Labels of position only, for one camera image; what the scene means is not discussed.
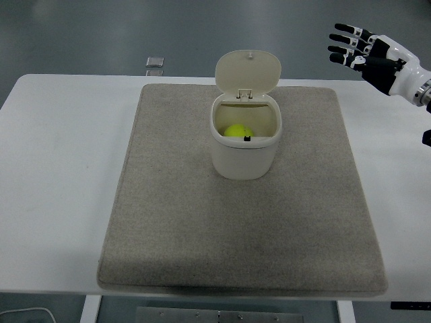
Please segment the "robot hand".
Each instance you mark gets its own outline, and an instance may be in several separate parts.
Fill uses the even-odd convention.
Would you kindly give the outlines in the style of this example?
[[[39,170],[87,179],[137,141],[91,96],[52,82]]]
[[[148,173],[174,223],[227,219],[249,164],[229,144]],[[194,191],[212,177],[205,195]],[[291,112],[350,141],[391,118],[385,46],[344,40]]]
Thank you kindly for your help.
[[[421,67],[417,56],[385,35],[347,24],[335,24],[335,29],[349,36],[329,35],[345,45],[328,47],[331,62],[361,73],[363,80],[387,96],[430,106],[430,72]]]

